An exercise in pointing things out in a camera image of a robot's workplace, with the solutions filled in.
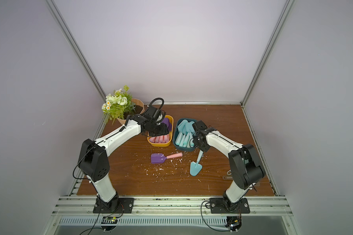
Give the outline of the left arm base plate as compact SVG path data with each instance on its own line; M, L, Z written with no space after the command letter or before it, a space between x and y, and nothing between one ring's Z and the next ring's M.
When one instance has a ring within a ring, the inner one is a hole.
M96 198L96 203L93 208L93 213L132 213L134 198L119 197L113 198L109 202L102 201L99 197Z

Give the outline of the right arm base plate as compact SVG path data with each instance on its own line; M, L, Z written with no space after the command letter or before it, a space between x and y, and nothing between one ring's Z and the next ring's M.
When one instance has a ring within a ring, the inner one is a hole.
M241 198L238 202L235 203L232 203L223 197L210 198L209 203L211 213L250 213L250 207L247 198Z

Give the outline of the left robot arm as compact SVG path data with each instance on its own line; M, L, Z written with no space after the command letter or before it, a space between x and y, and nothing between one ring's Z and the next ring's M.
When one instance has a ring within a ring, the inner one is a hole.
M145 113L130 116L125 124L111 133L83 142L76 167L92 182L102 202L110 204L118 196L109 178L109 156L122 144L142 133L151 137L167 135L168 127L162 122L165 117L164 112L156 116Z

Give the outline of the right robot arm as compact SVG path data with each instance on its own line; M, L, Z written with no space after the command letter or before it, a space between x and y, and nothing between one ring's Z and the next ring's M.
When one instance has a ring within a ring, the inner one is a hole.
M193 143L200 150L198 158L190 164L190 174L196 176L203 168L200 160L205 152L214 148L229 160L232 183L223 194L228 206L237 204L258 181L266 176L262 160L253 145L237 143L217 129L208 128L203 122L193 124Z

